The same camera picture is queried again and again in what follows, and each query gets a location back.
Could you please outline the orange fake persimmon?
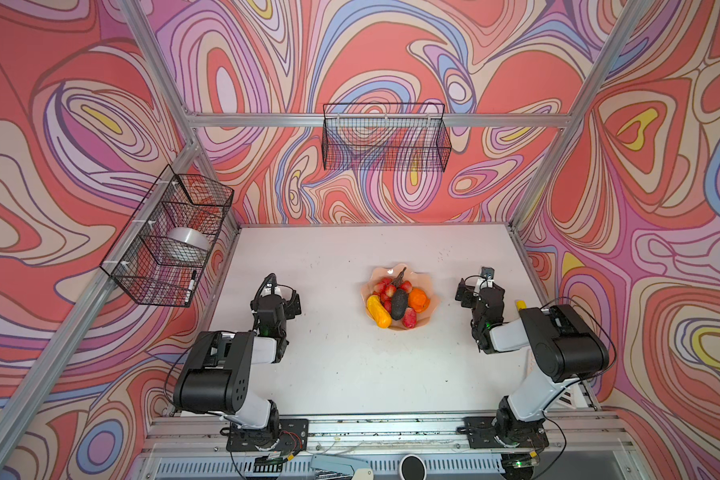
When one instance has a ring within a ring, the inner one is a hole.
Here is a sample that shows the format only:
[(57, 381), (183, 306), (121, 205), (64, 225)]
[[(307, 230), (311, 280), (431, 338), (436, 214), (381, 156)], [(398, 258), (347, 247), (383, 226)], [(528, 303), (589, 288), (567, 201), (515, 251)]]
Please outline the orange fake persimmon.
[(420, 288), (414, 287), (408, 294), (408, 306), (417, 314), (425, 312), (430, 305), (429, 296)]

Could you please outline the dark fake avocado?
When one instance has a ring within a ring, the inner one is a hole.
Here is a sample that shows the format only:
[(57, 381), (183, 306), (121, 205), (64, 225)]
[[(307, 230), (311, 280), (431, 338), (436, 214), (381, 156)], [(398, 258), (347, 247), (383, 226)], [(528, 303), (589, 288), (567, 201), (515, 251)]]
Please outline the dark fake avocado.
[(397, 289), (390, 300), (390, 316), (394, 321), (401, 320), (408, 308), (408, 292)]

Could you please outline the yellow fake mango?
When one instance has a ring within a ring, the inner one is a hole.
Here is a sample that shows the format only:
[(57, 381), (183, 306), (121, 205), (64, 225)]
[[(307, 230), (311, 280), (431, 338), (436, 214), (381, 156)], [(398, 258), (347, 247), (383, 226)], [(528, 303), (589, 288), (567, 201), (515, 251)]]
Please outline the yellow fake mango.
[(389, 328), (392, 323), (390, 313), (381, 303), (380, 297), (372, 294), (366, 300), (366, 311), (379, 328)]

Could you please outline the red grape bunch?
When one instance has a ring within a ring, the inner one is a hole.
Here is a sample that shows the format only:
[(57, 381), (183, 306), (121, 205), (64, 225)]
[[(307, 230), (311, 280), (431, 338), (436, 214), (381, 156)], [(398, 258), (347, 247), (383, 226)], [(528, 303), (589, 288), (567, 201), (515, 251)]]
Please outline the red grape bunch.
[(387, 311), (390, 313), (390, 300), (393, 294), (397, 289), (404, 289), (409, 292), (413, 289), (413, 285), (409, 280), (405, 279), (407, 268), (404, 267), (397, 275), (394, 277), (388, 276), (383, 277), (381, 280), (379, 280), (373, 288), (373, 294), (376, 294), (380, 297), (381, 303), (383, 306), (387, 309)]

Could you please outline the red fake strawberry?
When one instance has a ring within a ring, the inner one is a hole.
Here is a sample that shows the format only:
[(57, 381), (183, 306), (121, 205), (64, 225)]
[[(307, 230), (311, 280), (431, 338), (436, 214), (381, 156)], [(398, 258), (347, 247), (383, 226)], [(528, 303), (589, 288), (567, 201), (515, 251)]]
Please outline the red fake strawberry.
[(401, 323), (405, 329), (415, 328), (418, 324), (417, 312), (412, 307), (408, 307), (401, 319)]

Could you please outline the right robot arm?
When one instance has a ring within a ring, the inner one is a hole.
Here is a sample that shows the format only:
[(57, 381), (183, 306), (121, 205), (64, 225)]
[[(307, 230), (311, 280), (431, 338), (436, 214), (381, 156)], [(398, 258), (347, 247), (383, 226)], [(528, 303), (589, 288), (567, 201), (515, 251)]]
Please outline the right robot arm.
[(539, 432), (547, 408), (568, 387), (609, 368), (603, 341), (567, 304), (521, 308), (519, 318), (505, 321), (505, 290), (493, 280), (474, 275), (462, 279), (455, 300), (471, 311), (470, 329), (485, 354), (529, 348), (535, 365), (521, 385), (499, 403), (492, 429), (499, 442), (516, 445)]

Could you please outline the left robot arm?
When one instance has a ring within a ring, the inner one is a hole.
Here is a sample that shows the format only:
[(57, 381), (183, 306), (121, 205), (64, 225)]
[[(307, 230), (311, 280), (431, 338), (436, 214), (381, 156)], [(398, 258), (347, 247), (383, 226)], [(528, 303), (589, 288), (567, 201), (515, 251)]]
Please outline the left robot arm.
[(217, 415), (233, 426), (276, 436), (276, 403), (251, 390), (251, 370), (280, 363), (289, 346), (287, 324), (302, 313), (298, 292), (268, 274), (250, 302), (253, 326), (247, 331), (205, 331), (189, 349), (174, 386), (175, 409)]

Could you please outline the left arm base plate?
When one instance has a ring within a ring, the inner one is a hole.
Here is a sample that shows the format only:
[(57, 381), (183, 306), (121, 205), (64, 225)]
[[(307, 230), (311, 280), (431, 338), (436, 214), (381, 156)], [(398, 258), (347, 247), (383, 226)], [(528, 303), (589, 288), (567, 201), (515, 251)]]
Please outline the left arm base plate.
[(271, 420), (264, 429), (243, 429), (230, 423), (220, 430), (231, 453), (254, 452), (297, 454), (308, 444), (309, 420), (286, 418)]

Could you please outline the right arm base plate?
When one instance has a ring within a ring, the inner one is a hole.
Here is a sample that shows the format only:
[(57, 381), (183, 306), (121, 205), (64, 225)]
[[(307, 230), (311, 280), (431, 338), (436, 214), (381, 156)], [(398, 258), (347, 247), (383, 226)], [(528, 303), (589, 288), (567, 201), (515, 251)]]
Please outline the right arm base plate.
[(549, 446), (543, 421), (523, 422), (510, 417), (465, 417), (456, 429), (465, 435), (471, 449), (531, 449)]

